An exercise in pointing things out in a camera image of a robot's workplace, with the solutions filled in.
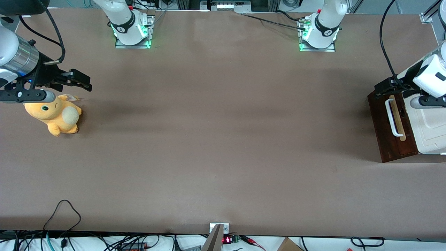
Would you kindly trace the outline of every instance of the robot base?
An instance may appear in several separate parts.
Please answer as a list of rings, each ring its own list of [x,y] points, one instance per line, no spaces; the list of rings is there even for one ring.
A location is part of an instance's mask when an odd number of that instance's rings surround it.
[[[298,27],[303,27],[307,30],[308,30],[309,25],[310,25],[309,23],[297,22]],[[307,30],[300,30],[300,29],[297,30],[297,35],[299,37],[299,51],[321,51],[321,52],[335,52],[336,51],[334,41],[327,48],[318,49],[318,48],[312,47],[307,41],[302,39],[303,36],[307,35],[306,34]]]
[[[141,32],[147,33],[148,36],[145,37],[141,42],[135,44],[135,45],[125,45],[119,41],[118,38],[116,38],[115,48],[116,49],[150,49],[152,45],[152,35],[153,35],[153,25],[155,23],[155,16],[154,15],[147,15],[147,22],[144,22],[144,25],[148,25],[147,28],[142,27]]]

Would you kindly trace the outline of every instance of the red wire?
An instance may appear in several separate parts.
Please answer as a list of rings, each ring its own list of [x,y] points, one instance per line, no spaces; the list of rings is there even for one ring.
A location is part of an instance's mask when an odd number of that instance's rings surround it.
[[[259,247],[259,248],[261,248],[261,249],[263,249],[263,251],[266,251],[261,245],[259,245],[258,243],[254,243],[254,245],[256,246],[256,247]]]
[[[253,244],[254,246],[256,246],[256,247],[259,247],[259,248],[263,249],[263,251],[266,251],[266,250],[265,250],[260,244],[258,244],[255,240],[249,238],[249,239],[248,239],[248,242],[249,242],[249,243],[252,243],[252,244]]]

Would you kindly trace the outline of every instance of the red digital display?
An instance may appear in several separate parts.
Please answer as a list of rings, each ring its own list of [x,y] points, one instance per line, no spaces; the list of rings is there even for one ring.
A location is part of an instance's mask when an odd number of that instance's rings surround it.
[[[222,244],[231,244],[232,243],[232,236],[225,236],[222,239]]]

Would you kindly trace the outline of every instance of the silver metal cylinder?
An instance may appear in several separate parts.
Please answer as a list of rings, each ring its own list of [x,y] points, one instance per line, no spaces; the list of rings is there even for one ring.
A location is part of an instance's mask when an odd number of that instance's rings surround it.
[[[15,72],[20,76],[25,76],[36,67],[39,61],[39,51],[36,47],[31,46],[28,41],[19,36],[17,37],[19,38],[19,48],[16,55],[4,64],[2,68]]]

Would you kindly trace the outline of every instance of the plush toy tag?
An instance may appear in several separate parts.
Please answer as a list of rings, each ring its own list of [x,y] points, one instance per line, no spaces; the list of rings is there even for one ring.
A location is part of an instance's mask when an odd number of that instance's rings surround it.
[[[65,96],[67,96],[66,101],[78,101],[80,100],[77,96],[73,96],[70,94],[64,94]]]

